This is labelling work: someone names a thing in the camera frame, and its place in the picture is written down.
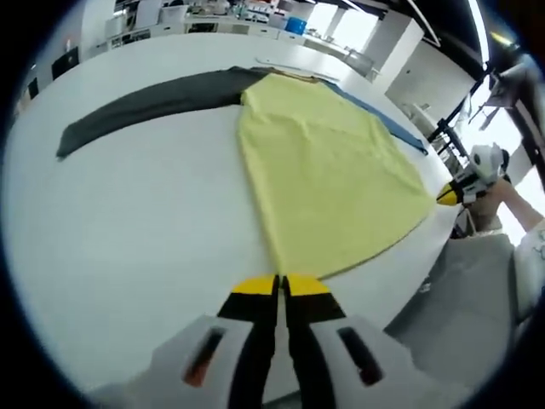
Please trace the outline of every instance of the white table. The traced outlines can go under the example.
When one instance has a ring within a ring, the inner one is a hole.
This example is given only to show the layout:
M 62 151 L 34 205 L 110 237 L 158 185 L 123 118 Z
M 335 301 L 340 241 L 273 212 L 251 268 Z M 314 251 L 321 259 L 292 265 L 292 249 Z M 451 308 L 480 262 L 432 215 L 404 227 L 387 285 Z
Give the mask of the white table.
M 419 135 L 337 59 L 230 34 L 158 37 L 99 55 L 40 93 L 11 130 L 2 191 L 9 266 L 37 335 L 79 388 L 141 371 L 154 348 L 200 314 L 216 314 L 233 285 L 273 265 L 238 152 L 239 107 L 138 124 L 58 162 L 62 130 L 131 91 L 255 66 L 256 57 L 338 77 Z M 431 194 L 450 179 L 435 153 L 399 148 Z M 437 206 L 393 248 L 326 284 L 348 314 L 384 327 L 427 276 L 455 217 Z

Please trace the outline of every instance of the laboratory room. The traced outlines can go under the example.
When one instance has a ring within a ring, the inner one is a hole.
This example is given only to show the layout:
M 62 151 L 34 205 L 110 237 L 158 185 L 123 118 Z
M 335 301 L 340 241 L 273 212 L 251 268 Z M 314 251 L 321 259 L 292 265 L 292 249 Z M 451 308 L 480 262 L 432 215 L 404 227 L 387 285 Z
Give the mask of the laboratory room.
M 81 0 L 5 129 L 20 321 L 82 401 L 447 408 L 531 325 L 539 63 L 477 0 Z

